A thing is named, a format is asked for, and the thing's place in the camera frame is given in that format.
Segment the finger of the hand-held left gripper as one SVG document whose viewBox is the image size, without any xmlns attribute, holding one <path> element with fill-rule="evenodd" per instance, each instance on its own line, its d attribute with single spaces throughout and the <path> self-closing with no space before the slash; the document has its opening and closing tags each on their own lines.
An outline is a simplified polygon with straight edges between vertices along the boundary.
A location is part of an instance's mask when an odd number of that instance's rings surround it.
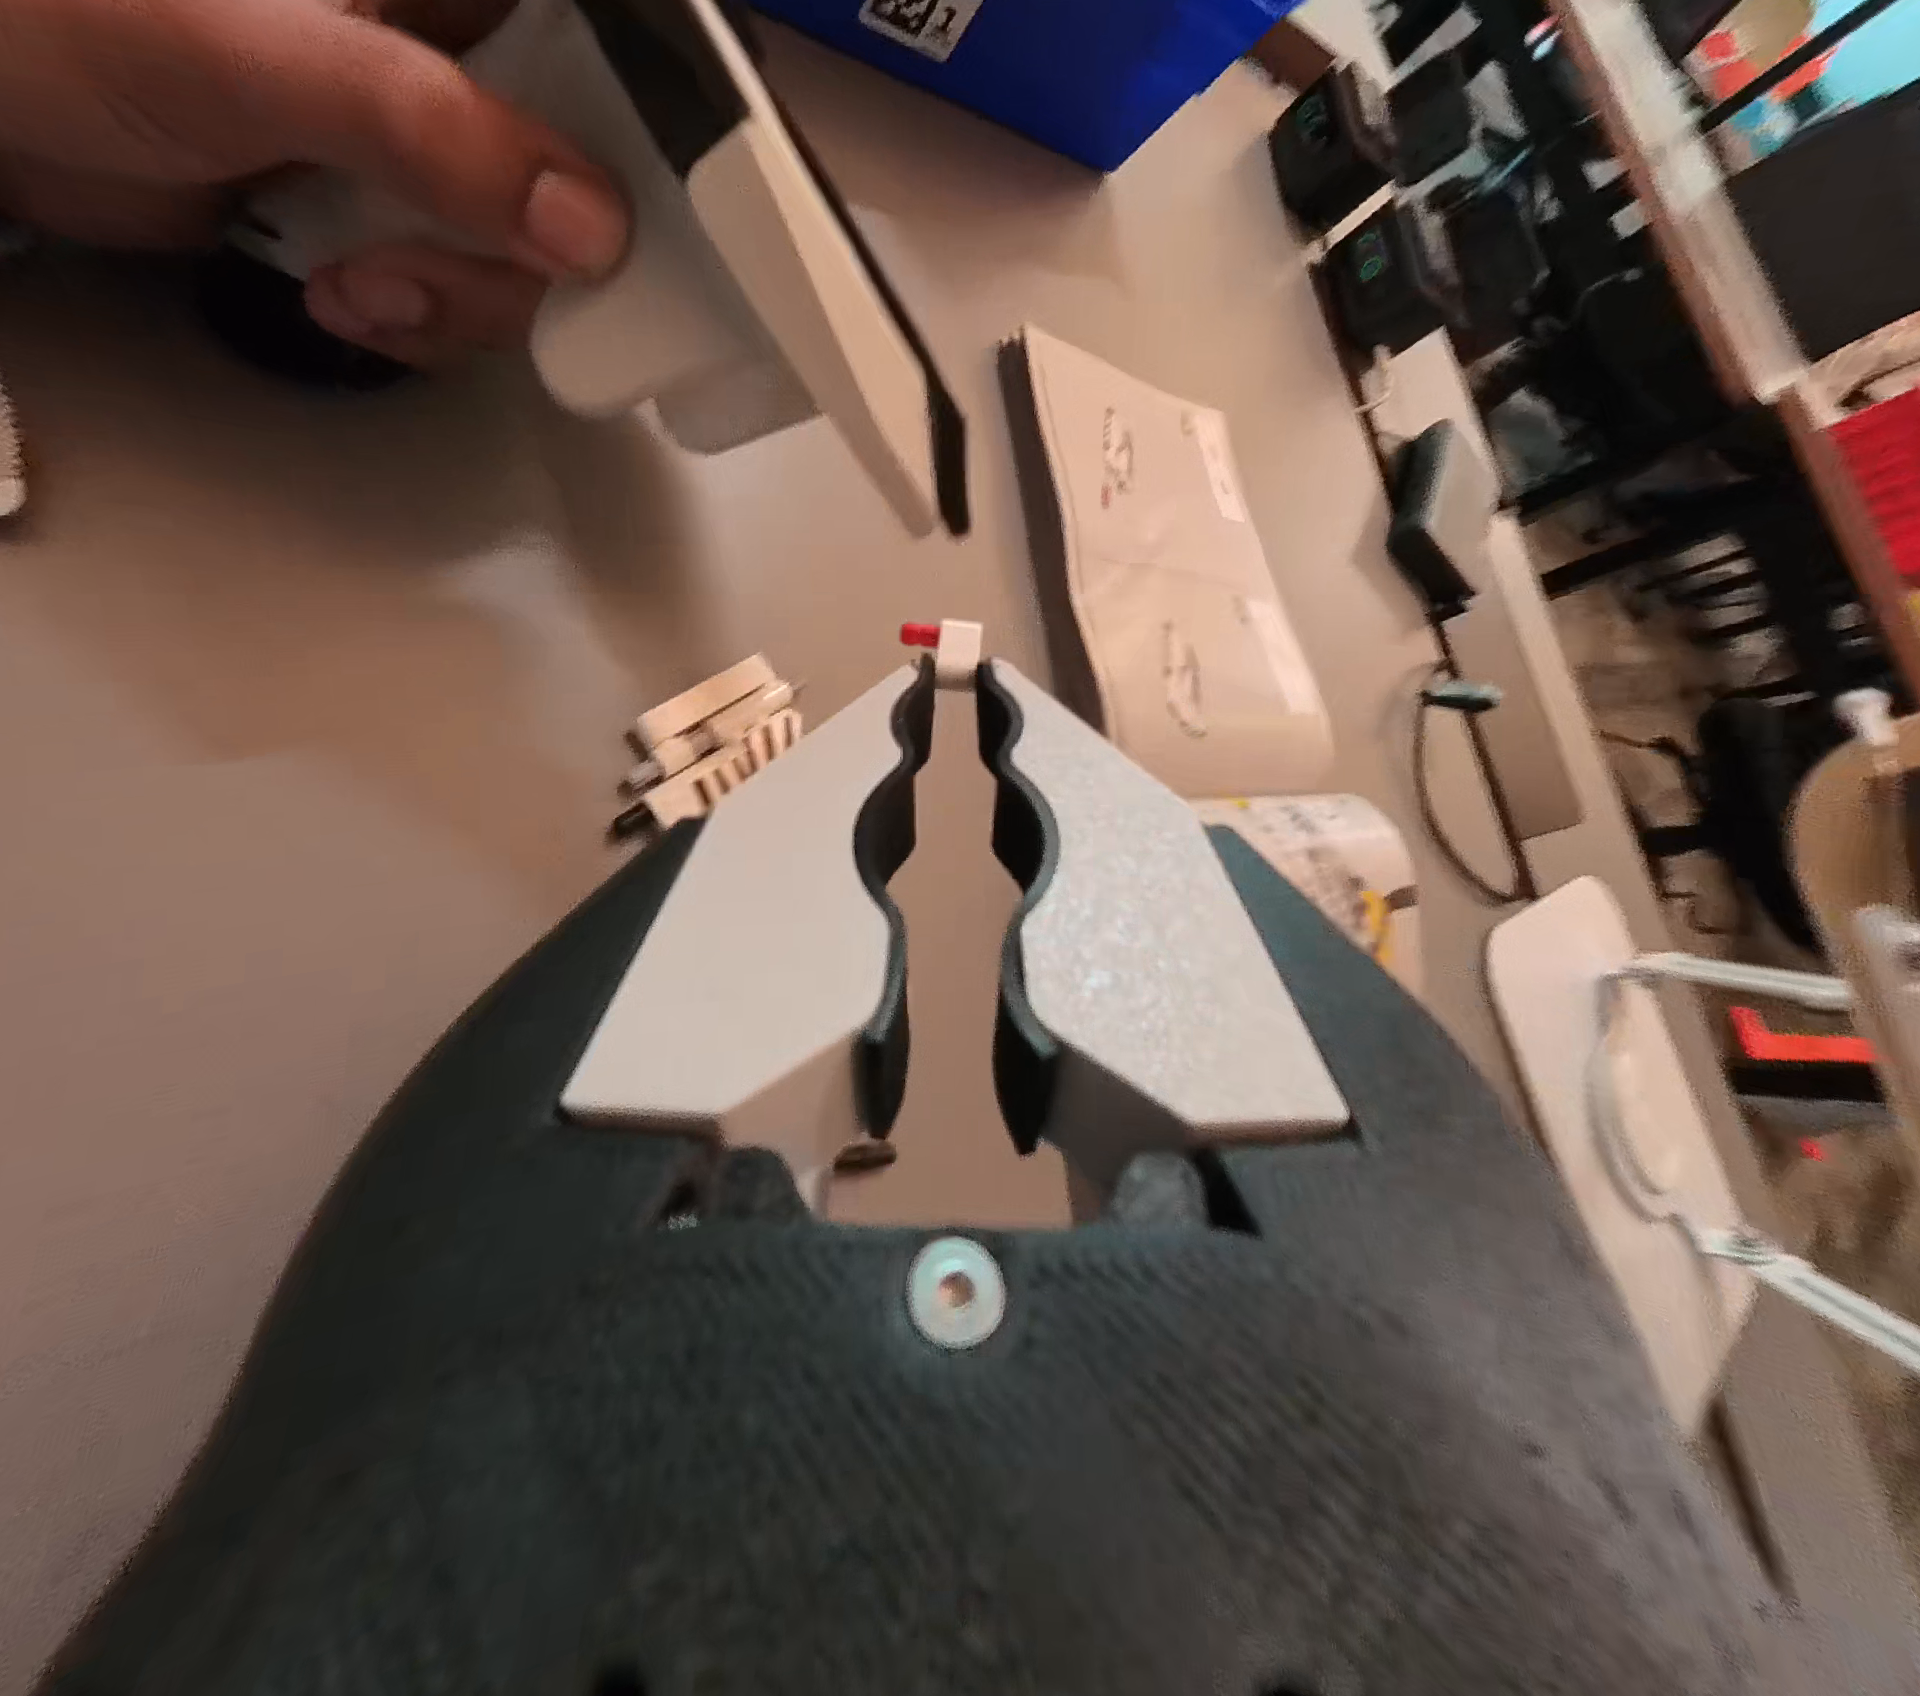
<svg viewBox="0 0 1920 1696">
<path fill-rule="evenodd" d="M 687 202 L 745 307 L 914 536 L 971 530 L 967 435 L 898 293 L 778 110 L 687 175 Z"/>
</svg>

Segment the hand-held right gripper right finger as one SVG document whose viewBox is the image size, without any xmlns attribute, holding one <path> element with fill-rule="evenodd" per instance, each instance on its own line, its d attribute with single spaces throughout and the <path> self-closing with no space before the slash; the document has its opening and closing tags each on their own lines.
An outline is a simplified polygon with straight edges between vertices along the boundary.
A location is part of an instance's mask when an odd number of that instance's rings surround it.
<svg viewBox="0 0 1920 1696">
<path fill-rule="evenodd" d="M 997 657 L 976 741 L 1018 886 L 989 1056 L 1014 1150 L 1107 1198 L 1139 1156 L 1345 1139 L 1349 1105 L 1191 806 Z"/>
</svg>

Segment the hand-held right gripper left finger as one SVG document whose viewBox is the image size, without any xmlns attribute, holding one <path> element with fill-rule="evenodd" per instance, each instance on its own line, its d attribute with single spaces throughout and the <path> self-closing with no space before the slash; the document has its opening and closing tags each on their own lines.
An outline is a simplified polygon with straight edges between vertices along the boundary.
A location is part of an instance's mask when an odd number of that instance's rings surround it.
<svg viewBox="0 0 1920 1696">
<path fill-rule="evenodd" d="M 655 917 L 557 1108 L 574 1125 L 778 1156 L 804 1205 L 900 1112 L 914 778 L 937 694 L 914 660 L 684 823 Z"/>
</svg>

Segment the white striped lego assembly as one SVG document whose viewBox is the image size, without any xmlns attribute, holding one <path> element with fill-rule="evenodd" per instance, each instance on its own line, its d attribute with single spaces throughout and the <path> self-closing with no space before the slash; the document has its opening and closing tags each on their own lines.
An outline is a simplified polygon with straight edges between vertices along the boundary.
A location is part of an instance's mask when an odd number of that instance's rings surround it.
<svg viewBox="0 0 1920 1696">
<path fill-rule="evenodd" d="M 802 741 L 800 694 L 755 652 L 637 715 L 624 731 L 630 767 L 607 843 L 646 844 L 707 820 Z"/>
</svg>

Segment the open lego instruction booklet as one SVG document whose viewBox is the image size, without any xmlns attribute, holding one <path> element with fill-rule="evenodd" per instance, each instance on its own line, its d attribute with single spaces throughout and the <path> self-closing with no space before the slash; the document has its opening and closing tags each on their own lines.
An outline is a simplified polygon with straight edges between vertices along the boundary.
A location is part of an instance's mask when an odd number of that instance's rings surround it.
<svg viewBox="0 0 1920 1696">
<path fill-rule="evenodd" d="M 1227 419 L 1031 322 L 997 372 L 1055 697 L 1419 996 L 1411 855 L 1331 791 L 1331 716 Z"/>
</svg>

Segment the person's left hand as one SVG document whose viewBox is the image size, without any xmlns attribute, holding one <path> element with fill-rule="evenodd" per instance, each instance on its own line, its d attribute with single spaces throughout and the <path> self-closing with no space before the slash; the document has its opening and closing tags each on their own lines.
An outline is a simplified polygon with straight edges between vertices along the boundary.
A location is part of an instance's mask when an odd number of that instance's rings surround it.
<svg viewBox="0 0 1920 1696">
<path fill-rule="evenodd" d="M 519 0 L 1 0 L 4 222 L 111 251 L 216 245 L 283 171 L 431 221 L 318 267 L 333 340 L 431 371 L 522 344 L 551 286 L 613 273 L 630 213 L 463 56 Z"/>
</svg>

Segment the black charger device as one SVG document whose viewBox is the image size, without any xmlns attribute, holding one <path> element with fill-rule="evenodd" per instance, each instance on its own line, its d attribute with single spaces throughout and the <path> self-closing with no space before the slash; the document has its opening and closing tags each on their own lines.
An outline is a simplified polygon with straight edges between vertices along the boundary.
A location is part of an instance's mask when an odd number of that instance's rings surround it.
<svg viewBox="0 0 1920 1696">
<path fill-rule="evenodd" d="M 1386 91 L 1354 63 L 1301 91 L 1275 118 L 1266 148 L 1284 213 L 1311 238 L 1402 183 Z"/>
<path fill-rule="evenodd" d="M 1442 227 L 1411 198 L 1378 204 L 1325 245 L 1316 280 L 1335 337 L 1366 360 L 1467 324 Z"/>
</svg>

